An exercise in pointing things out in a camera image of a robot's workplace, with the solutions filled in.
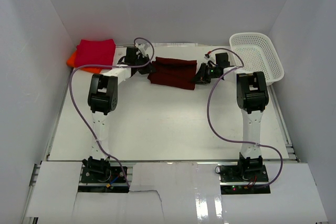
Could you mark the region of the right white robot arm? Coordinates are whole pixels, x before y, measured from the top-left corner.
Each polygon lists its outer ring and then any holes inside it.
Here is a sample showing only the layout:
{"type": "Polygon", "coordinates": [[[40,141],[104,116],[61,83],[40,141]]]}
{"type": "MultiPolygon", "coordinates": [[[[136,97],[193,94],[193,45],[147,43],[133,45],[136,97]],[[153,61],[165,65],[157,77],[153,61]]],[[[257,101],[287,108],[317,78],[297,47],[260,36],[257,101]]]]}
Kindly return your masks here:
{"type": "Polygon", "coordinates": [[[192,82],[208,84],[214,78],[227,80],[226,77],[231,76],[230,81],[236,83],[237,104],[243,116],[243,139],[241,141],[226,139],[220,136],[211,124],[209,126],[223,141],[242,145],[237,166],[232,173],[247,182],[255,179],[263,168],[260,151],[260,124],[269,102],[269,95],[264,73],[244,71],[244,62],[241,57],[238,59],[241,64],[234,67],[230,65],[227,53],[216,54],[216,62],[209,60],[207,63],[202,63],[192,82]]]}

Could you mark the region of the dark red t-shirt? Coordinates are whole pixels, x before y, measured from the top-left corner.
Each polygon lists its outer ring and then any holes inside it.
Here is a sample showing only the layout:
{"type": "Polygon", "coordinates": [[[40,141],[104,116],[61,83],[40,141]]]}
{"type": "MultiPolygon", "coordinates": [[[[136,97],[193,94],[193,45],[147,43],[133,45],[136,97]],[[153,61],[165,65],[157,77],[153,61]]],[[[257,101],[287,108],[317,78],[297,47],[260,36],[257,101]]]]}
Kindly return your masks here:
{"type": "Polygon", "coordinates": [[[194,90],[192,79],[196,75],[196,60],[181,60],[156,57],[152,62],[154,73],[148,75],[151,84],[194,90]]]}

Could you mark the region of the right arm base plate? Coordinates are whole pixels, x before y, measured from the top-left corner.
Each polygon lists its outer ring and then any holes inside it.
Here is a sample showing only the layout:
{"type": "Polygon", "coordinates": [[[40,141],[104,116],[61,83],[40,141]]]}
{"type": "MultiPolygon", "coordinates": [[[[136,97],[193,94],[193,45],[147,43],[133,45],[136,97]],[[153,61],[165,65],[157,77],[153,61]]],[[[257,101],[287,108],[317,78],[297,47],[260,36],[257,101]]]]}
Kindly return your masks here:
{"type": "Polygon", "coordinates": [[[270,194],[269,178],[265,165],[259,173],[244,177],[237,165],[217,165],[215,173],[219,176],[222,195],[270,194]]]}

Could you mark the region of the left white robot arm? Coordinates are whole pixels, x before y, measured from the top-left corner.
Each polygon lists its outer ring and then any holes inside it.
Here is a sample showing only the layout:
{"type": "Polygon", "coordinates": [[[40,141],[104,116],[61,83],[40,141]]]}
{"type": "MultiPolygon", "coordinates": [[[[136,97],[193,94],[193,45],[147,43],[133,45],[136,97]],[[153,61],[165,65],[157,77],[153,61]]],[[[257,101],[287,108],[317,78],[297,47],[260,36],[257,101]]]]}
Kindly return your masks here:
{"type": "Polygon", "coordinates": [[[103,74],[94,74],[91,78],[88,106],[92,115],[92,129],[95,136],[92,140],[92,151],[88,159],[83,161],[88,173],[99,182],[109,182],[112,178],[110,157],[108,151],[108,115],[118,104],[118,86],[134,74],[149,74],[155,71],[150,63],[145,44],[128,47],[123,56],[113,68],[103,74]]]}

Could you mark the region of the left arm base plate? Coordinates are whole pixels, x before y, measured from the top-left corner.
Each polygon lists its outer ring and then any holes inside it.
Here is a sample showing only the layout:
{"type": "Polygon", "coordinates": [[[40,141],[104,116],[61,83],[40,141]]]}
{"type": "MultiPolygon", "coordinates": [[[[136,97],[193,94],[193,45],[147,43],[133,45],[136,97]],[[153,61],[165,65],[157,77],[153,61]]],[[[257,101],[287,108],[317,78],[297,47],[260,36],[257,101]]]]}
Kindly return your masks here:
{"type": "Polygon", "coordinates": [[[112,166],[110,158],[94,159],[90,156],[82,160],[79,179],[80,193],[128,193],[126,183],[128,167],[112,166]]]}

